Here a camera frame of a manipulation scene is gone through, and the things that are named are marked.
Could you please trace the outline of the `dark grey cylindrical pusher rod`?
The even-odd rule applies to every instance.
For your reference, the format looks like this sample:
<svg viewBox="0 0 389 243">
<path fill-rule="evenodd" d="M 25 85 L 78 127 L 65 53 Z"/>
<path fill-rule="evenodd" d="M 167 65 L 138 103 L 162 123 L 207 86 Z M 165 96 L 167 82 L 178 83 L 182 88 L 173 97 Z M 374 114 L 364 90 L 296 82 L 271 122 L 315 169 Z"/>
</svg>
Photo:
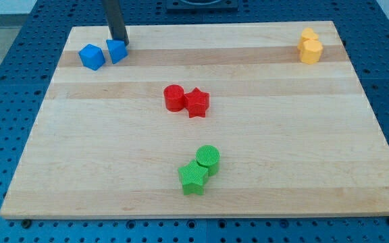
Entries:
<svg viewBox="0 0 389 243">
<path fill-rule="evenodd" d="M 126 46 L 130 41 L 124 22 L 120 0 L 102 0 L 109 32 L 113 40 L 123 41 Z"/>
</svg>

